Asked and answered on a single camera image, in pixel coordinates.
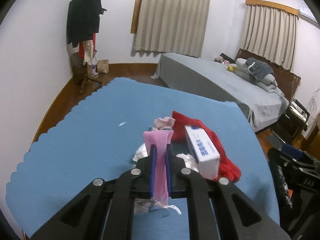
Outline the pink plush toy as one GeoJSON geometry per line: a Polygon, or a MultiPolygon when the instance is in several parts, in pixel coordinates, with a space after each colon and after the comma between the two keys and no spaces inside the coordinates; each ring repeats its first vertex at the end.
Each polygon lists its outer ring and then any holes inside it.
{"type": "Polygon", "coordinates": [[[222,56],[217,56],[214,61],[221,64],[230,64],[230,62],[224,59],[222,56]]]}

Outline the yellow plush toy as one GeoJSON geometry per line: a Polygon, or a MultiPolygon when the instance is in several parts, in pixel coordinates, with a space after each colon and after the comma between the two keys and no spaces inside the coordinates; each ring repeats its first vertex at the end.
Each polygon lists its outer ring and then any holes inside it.
{"type": "Polygon", "coordinates": [[[238,68],[232,65],[228,65],[226,68],[229,72],[235,73],[238,71],[238,68]]]}

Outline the wicker laundry basket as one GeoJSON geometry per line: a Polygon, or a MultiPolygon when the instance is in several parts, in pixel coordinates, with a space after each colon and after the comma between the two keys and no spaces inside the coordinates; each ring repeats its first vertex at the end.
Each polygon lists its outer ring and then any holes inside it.
{"type": "Polygon", "coordinates": [[[83,66],[83,58],[80,57],[79,52],[71,55],[71,65],[74,68],[81,68],[83,66]]]}

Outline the red hanging garment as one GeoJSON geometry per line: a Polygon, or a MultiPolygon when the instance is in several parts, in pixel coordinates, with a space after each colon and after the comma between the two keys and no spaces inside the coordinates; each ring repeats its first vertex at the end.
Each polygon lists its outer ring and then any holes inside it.
{"type": "MultiPolygon", "coordinates": [[[[96,45],[96,33],[93,34],[93,36],[92,36],[92,41],[93,41],[93,51],[95,52],[95,51],[97,51],[97,50],[95,49],[95,45],[96,45]]],[[[85,50],[84,50],[84,42],[79,43],[79,56],[80,56],[81,59],[84,58],[84,52],[85,52],[85,50]]]]}

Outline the wooden coat rack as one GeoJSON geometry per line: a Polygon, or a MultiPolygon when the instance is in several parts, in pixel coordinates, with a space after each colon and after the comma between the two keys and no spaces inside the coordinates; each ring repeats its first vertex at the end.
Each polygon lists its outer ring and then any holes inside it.
{"type": "Polygon", "coordinates": [[[83,48],[85,72],[80,93],[87,81],[92,81],[92,60],[94,56],[94,38],[99,33],[100,15],[104,13],[101,0],[72,0],[69,4],[67,41],[75,47],[83,48]]]}

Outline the pink baby socks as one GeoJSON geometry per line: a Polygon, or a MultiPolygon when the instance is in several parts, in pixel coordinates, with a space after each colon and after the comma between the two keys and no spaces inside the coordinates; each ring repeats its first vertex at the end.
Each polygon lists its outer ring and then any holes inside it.
{"type": "Polygon", "coordinates": [[[157,118],[154,120],[152,131],[172,130],[176,120],[172,117],[157,118]]]}

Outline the red glove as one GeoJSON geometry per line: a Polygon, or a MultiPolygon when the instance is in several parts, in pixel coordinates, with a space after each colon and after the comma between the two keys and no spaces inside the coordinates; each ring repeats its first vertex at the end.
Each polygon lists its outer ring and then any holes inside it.
{"type": "Polygon", "coordinates": [[[241,170],[238,168],[226,155],[220,155],[220,164],[217,177],[215,181],[220,178],[227,178],[228,180],[236,183],[240,180],[241,170]]]}
{"type": "Polygon", "coordinates": [[[189,126],[191,130],[203,130],[206,135],[208,135],[209,139],[217,149],[218,153],[220,154],[220,160],[225,163],[227,161],[227,155],[225,153],[225,149],[221,144],[220,139],[216,135],[216,133],[210,130],[202,121],[198,119],[192,119],[188,116],[185,116],[177,111],[172,112],[172,118],[175,119],[175,123],[173,125],[173,142],[185,142],[186,141],[186,134],[185,134],[185,127],[189,126]]]}

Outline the beige curtain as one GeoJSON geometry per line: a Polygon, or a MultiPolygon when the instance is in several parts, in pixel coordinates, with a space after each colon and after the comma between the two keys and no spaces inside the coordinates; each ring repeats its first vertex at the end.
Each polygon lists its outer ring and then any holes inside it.
{"type": "Polygon", "coordinates": [[[240,48],[291,70],[295,59],[298,17],[286,11],[248,5],[240,48]]]}
{"type": "Polygon", "coordinates": [[[133,49],[202,55],[210,0],[142,0],[133,49]]]}

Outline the bed with grey sheet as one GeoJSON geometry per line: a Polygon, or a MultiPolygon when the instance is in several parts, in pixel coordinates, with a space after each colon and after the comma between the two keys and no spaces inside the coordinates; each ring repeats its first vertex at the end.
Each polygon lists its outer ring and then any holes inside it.
{"type": "Polygon", "coordinates": [[[171,89],[236,103],[255,132],[277,122],[289,105],[280,89],[268,93],[229,72],[224,64],[175,53],[161,55],[151,78],[161,79],[171,89]]]}

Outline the pink face mask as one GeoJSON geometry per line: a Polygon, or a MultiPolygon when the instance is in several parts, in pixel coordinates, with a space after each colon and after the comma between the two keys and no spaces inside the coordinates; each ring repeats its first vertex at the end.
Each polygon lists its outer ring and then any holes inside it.
{"type": "Polygon", "coordinates": [[[175,210],[179,215],[181,211],[175,205],[169,205],[166,151],[171,143],[173,130],[145,131],[143,138],[146,150],[151,156],[151,194],[155,206],[162,209],[175,210]]]}

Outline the white blue paper box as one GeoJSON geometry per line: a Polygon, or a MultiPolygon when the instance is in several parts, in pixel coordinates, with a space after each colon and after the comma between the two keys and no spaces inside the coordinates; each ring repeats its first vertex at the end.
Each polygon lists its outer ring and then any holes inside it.
{"type": "Polygon", "coordinates": [[[189,152],[199,165],[199,173],[206,179],[213,180],[217,177],[220,154],[203,130],[191,130],[185,127],[189,152]]]}

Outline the beige hanging garment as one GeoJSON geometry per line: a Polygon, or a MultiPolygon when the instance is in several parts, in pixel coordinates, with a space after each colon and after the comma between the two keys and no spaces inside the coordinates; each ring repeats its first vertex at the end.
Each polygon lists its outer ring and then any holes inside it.
{"type": "Polygon", "coordinates": [[[92,40],[88,40],[88,41],[84,41],[84,61],[83,64],[86,65],[92,65],[92,61],[94,59],[94,51],[93,51],[93,41],[92,40]]]}

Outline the black metal chair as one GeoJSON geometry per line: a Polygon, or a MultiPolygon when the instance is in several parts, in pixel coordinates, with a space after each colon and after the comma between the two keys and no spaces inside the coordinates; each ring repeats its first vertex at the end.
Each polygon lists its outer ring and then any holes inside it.
{"type": "Polygon", "coordinates": [[[309,118],[308,110],[292,98],[285,112],[271,126],[271,133],[282,143],[291,145],[300,133],[308,129],[309,118]]]}

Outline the grey folded blankets pile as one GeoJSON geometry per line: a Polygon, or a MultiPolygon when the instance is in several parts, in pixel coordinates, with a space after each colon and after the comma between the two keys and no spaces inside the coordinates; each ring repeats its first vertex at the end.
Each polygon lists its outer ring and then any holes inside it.
{"type": "Polygon", "coordinates": [[[238,71],[235,74],[249,83],[256,85],[268,93],[273,93],[278,88],[273,69],[263,61],[253,57],[236,60],[238,71]]]}

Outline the brown paper bag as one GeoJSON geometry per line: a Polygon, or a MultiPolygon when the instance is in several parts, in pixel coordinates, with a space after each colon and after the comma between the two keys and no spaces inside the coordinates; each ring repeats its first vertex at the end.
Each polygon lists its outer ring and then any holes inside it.
{"type": "Polygon", "coordinates": [[[98,60],[97,61],[97,71],[98,71],[98,73],[107,74],[109,72],[108,60],[98,60]]]}

